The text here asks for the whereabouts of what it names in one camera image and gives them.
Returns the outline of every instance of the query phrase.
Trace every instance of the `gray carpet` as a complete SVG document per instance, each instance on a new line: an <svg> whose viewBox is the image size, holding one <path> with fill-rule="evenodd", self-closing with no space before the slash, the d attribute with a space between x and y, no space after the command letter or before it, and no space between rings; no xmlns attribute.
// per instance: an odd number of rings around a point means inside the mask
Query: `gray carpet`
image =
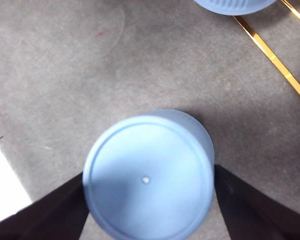
<svg viewBox="0 0 300 240"><path fill-rule="evenodd" d="M246 19L300 81L300 22L280 2ZM0 0L0 148L33 201L110 125L161 108L300 213L300 98L232 17L191 0ZM111 238L89 217L82 239ZM216 198L190 239L229 239Z"/></svg>

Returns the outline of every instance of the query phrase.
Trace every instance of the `blue cup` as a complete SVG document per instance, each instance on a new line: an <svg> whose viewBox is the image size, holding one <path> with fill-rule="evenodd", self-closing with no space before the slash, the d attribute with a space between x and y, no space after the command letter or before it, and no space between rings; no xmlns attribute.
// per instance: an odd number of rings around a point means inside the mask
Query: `blue cup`
<svg viewBox="0 0 300 240"><path fill-rule="evenodd" d="M185 239L210 208L214 161L209 134L192 116L162 109L130 117L91 148L85 199L115 239Z"/></svg>
<svg viewBox="0 0 300 240"><path fill-rule="evenodd" d="M260 11L276 0L194 0L200 6L217 14L245 15Z"/></svg>

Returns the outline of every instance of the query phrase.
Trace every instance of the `gold metal strip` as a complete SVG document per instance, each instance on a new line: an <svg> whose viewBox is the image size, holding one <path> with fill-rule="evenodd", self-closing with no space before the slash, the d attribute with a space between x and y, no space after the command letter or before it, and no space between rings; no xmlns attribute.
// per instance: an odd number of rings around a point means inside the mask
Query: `gold metal strip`
<svg viewBox="0 0 300 240"><path fill-rule="evenodd" d="M286 66L279 60L275 53L268 47L268 45L262 40L257 32L244 20L242 16L233 16L237 23L244 29L254 43L262 50L262 52L270 59L270 61L276 66L285 79L291 84L293 89L300 96L300 83L295 79L292 73L286 68Z"/></svg>
<svg viewBox="0 0 300 240"><path fill-rule="evenodd" d="M300 20L300 12L298 12L294 6L292 6L287 0L281 0L281 2L283 2L283 4L286 5L286 7L290 9L290 11Z"/></svg>

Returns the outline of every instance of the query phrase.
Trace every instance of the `black object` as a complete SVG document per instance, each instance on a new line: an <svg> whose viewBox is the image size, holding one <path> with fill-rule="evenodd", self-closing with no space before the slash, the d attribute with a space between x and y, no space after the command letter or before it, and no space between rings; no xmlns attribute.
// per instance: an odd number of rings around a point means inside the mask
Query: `black object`
<svg viewBox="0 0 300 240"><path fill-rule="evenodd" d="M78 240L89 210L82 173L0 222L0 240Z"/></svg>
<svg viewBox="0 0 300 240"><path fill-rule="evenodd" d="M300 214L220 165L215 190L232 240L300 240ZM82 173L0 222L0 240L78 240L89 210Z"/></svg>
<svg viewBox="0 0 300 240"><path fill-rule="evenodd" d="M220 165L215 165L214 185L232 240L300 240L300 214Z"/></svg>

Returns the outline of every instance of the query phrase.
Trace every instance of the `blue plastic cup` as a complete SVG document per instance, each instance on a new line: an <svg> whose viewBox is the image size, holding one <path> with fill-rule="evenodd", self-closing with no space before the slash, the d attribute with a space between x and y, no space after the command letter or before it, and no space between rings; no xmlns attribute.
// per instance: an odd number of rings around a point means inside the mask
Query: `blue plastic cup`
<svg viewBox="0 0 300 240"><path fill-rule="evenodd" d="M214 158L209 134L187 113L162 109L127 118L88 154L88 208L118 240L185 239L210 208Z"/></svg>
<svg viewBox="0 0 300 240"><path fill-rule="evenodd" d="M245 15L260 11L276 0L194 0L200 6L223 15Z"/></svg>

